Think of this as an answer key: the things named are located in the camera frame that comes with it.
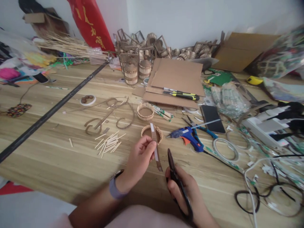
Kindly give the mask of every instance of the power strip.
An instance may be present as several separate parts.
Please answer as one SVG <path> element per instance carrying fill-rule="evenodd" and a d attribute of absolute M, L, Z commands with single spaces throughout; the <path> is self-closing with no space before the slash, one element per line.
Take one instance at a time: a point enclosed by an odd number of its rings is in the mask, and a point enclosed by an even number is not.
<path fill-rule="evenodd" d="M 286 146 L 289 143 L 285 139 L 281 139 L 279 141 L 274 140 L 270 135 L 277 134 L 274 131 L 264 132 L 258 127 L 258 124 L 263 123 L 256 117 L 248 118 L 242 121 L 242 124 L 247 127 L 255 136 L 257 136 L 264 144 L 267 146 L 271 146 L 274 148 Z"/>

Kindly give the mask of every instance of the smartphone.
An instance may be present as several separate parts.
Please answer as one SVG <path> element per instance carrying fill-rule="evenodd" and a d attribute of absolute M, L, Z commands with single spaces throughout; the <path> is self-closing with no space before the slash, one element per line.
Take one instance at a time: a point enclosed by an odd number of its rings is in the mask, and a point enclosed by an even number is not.
<path fill-rule="evenodd" d="M 214 106 L 202 105 L 202 106 L 200 106 L 200 110 L 202 112 L 205 123 L 209 122 L 209 121 L 220 119 L 219 113 L 218 113 L 216 107 L 214 107 Z M 220 134 L 226 133 L 225 128 L 222 124 L 222 121 L 210 123 L 204 127 L 206 127 L 208 130 L 215 132 L 215 133 L 220 133 Z"/>

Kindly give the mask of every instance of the wristband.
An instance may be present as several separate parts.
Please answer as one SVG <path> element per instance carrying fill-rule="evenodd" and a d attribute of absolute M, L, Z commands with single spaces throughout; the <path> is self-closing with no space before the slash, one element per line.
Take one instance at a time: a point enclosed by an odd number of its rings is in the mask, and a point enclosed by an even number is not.
<path fill-rule="evenodd" d="M 115 184 L 116 178 L 123 173 L 123 169 L 119 170 L 117 173 L 114 174 L 114 176 L 110 180 L 109 188 L 110 188 L 110 194 L 114 199 L 120 200 L 123 197 L 125 197 L 128 193 L 121 193 Z"/>

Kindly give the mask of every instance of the white wall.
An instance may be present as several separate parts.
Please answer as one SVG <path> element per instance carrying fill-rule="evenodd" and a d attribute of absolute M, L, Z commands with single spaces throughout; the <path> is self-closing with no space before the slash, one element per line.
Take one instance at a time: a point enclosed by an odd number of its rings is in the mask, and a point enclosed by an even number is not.
<path fill-rule="evenodd" d="M 74 22 L 70 5 L 67 0 L 37 0 L 44 8 L 53 7 L 57 14 L 69 23 L 69 32 L 71 36 L 82 39 L 82 36 Z M 113 33 L 123 28 L 129 33 L 128 12 L 126 0 L 96 0 L 99 10 L 104 18 L 113 40 Z M 30 24 L 25 24 L 22 20 L 24 13 L 20 9 L 18 0 L 0 1 L 0 27 L 9 32 L 17 33 L 21 36 L 32 38 L 36 36 Z"/>
<path fill-rule="evenodd" d="M 259 31 L 282 33 L 304 23 L 297 0 L 127 0 L 127 4 L 131 33 L 163 35 L 172 48 L 220 39 L 222 30 L 245 32 L 244 28 L 267 23 Z"/>

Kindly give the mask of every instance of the brown cardboard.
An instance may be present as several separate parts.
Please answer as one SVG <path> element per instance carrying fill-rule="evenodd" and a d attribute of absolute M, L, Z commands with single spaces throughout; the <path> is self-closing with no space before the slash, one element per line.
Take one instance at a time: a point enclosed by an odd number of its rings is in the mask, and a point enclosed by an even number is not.
<path fill-rule="evenodd" d="M 145 87 L 136 88 L 135 90 L 133 90 L 132 94 L 139 97 L 143 97 L 143 95 L 145 94 Z"/>
<path fill-rule="evenodd" d="M 189 61 L 178 61 L 172 59 L 154 60 L 153 70 L 154 78 L 149 79 L 146 91 L 152 92 L 150 86 L 159 88 L 170 88 L 188 93 L 195 93 L 199 96 L 205 96 L 204 88 L 200 81 L 203 65 Z"/>
<path fill-rule="evenodd" d="M 228 40 L 221 41 L 220 47 L 213 56 L 219 62 L 212 67 L 241 72 L 279 37 L 279 35 L 231 33 Z"/>
<path fill-rule="evenodd" d="M 156 102 L 162 104 L 169 104 L 174 106 L 186 107 L 186 108 L 195 108 L 198 109 L 198 105 L 193 100 L 187 100 L 184 98 L 177 98 L 173 96 L 166 96 L 157 93 L 150 93 L 145 92 L 142 100 L 149 101 L 149 102 Z"/>
<path fill-rule="evenodd" d="M 68 36 L 68 23 L 45 13 L 30 13 L 23 17 L 26 24 L 31 24 L 36 34 L 41 38 L 48 38 L 47 35 Z"/>

